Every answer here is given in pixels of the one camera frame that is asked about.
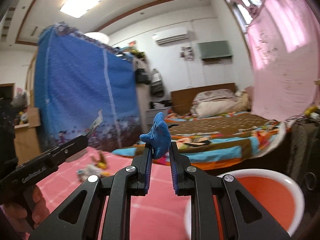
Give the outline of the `left hand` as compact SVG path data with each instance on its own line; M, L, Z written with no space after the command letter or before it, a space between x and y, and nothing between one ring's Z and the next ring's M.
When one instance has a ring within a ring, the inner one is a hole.
M28 197L30 202L25 202L25 196L16 199L20 202L6 202L1 204L2 211L8 219L10 225L18 233L31 232L32 228L38 227L49 215L46 200L42 191L37 185L33 186L33 191Z

